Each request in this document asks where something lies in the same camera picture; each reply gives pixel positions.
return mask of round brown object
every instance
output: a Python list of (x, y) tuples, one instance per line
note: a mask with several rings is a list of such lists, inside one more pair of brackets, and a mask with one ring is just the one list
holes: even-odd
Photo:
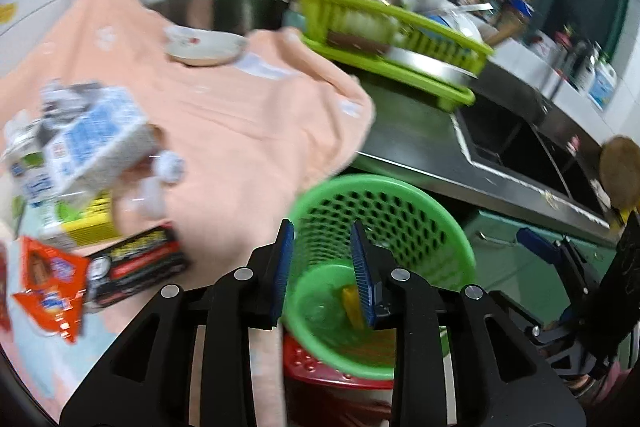
[(626, 136), (614, 136), (600, 154), (600, 182), (618, 210), (640, 203), (640, 147)]

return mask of cabinet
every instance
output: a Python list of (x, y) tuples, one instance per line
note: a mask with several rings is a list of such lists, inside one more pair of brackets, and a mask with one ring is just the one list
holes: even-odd
[[(485, 290), (501, 290), (543, 323), (556, 320), (569, 299), (556, 269), (518, 244), (516, 233), (527, 227), (548, 241), (562, 239), (558, 232), (497, 216), (485, 210), (473, 213), (463, 225), (476, 256), (477, 282)], [(600, 276), (615, 256), (615, 250), (596, 247), (570, 238)]]

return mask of cabinet handle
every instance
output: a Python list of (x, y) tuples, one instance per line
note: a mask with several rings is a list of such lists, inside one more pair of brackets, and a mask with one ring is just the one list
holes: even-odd
[(513, 241), (505, 241), (503, 239), (496, 239), (495, 237), (489, 237), (488, 235), (484, 235), (484, 233), (479, 230), (476, 232), (476, 237), (481, 239), (482, 241), (486, 241), (487, 243), (491, 243), (492, 245), (498, 245), (499, 247), (517, 247), (518, 240), (514, 239)]

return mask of dish rack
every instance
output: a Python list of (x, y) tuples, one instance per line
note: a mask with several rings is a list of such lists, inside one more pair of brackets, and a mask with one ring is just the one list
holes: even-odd
[(493, 49), (446, 26), (398, 6), (377, 0), (300, 0), (306, 18), (305, 44), (329, 60), (355, 66), (417, 87), (436, 96), (438, 108), (451, 112), (476, 101), (468, 87), (455, 86), (435, 76), (417, 73), (383, 56), (356, 53), (327, 44), (329, 31), (351, 34), (436, 58), (480, 74)]

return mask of yellow sticker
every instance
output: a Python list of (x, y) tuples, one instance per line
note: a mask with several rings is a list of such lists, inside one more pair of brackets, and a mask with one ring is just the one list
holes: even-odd
[(9, 4), (0, 4), (0, 24), (7, 24), (15, 17), (18, 11), (18, 3), (11, 2)]

